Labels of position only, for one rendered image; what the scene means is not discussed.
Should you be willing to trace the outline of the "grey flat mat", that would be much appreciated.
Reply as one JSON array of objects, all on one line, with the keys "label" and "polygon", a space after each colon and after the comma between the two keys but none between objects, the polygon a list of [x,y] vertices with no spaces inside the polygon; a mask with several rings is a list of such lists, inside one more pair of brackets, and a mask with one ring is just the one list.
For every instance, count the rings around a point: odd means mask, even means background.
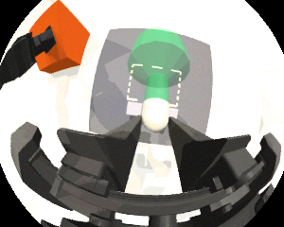
[{"label": "grey flat mat", "polygon": [[[138,35],[149,27],[109,29],[101,48],[90,99],[89,131],[104,135],[135,114],[126,114],[127,102],[141,103],[146,84],[139,84],[128,72],[128,58]],[[190,72],[180,84],[169,87],[169,108],[179,110],[177,118],[196,131],[206,133],[213,95],[213,61],[210,44],[176,33],[184,42]],[[138,143],[171,147],[169,124],[161,131],[150,131],[141,122]]]}]

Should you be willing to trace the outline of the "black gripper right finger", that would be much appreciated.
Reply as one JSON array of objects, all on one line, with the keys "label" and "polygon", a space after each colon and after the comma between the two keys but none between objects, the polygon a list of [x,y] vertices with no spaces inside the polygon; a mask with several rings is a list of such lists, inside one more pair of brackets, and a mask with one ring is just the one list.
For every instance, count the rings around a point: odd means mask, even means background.
[{"label": "black gripper right finger", "polygon": [[173,116],[169,117],[168,129],[183,193],[195,190],[195,184],[198,184],[222,155],[238,148],[247,148],[252,137],[251,133],[247,133],[213,139]]}]

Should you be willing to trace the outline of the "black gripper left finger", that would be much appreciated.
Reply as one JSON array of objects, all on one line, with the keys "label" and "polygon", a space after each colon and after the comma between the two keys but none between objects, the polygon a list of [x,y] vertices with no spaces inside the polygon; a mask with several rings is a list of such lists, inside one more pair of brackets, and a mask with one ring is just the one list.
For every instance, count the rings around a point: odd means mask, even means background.
[{"label": "black gripper left finger", "polygon": [[66,128],[57,129],[56,132],[66,152],[104,163],[118,186],[118,192],[126,193],[141,133],[141,122],[142,114],[136,114],[126,124],[105,132],[104,135]]}]

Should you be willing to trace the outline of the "green glass bottle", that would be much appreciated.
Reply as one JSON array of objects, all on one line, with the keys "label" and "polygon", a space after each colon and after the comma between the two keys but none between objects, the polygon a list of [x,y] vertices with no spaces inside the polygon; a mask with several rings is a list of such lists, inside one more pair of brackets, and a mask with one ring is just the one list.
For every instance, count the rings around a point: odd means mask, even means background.
[{"label": "green glass bottle", "polygon": [[150,27],[135,39],[128,72],[139,84],[146,84],[142,124],[161,131],[169,123],[169,87],[180,84],[190,72],[184,42],[165,27]]}]

